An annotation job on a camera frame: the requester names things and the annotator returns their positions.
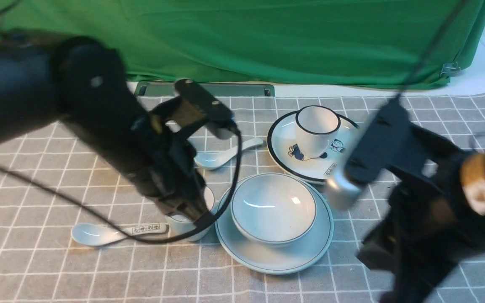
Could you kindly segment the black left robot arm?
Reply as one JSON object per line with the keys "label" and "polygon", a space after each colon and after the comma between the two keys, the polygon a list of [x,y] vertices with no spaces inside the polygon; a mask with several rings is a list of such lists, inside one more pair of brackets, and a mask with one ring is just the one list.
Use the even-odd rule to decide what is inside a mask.
{"label": "black left robot arm", "polygon": [[0,43],[0,144],[62,122],[166,215],[210,222],[195,151],[130,92],[123,60],[86,37]]}

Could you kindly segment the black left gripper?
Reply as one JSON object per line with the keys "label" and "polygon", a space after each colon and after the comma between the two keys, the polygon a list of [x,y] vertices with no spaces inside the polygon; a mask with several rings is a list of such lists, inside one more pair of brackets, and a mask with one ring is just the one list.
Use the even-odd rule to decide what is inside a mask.
{"label": "black left gripper", "polygon": [[181,215],[193,223],[207,223],[205,182],[197,173],[196,150],[187,138],[173,132],[158,116],[137,119],[131,130],[149,161],[147,170],[157,188],[155,201],[164,215]]}

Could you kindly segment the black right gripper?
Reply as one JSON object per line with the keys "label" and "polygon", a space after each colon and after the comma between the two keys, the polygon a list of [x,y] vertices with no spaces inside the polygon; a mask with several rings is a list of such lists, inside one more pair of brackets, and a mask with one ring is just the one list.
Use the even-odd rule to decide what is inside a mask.
{"label": "black right gripper", "polygon": [[386,217],[357,257],[370,270],[393,274],[381,303],[422,303],[460,261],[485,253],[485,231],[466,200],[461,167],[474,152],[413,126],[391,172]]}

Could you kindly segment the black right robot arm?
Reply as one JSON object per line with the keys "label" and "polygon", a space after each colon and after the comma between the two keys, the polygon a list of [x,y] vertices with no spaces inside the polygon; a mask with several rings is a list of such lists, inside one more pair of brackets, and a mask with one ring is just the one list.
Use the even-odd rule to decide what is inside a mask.
{"label": "black right robot arm", "polygon": [[381,303],[422,303],[462,261],[485,253],[485,152],[413,126],[387,170],[400,182],[357,258],[393,274]]}

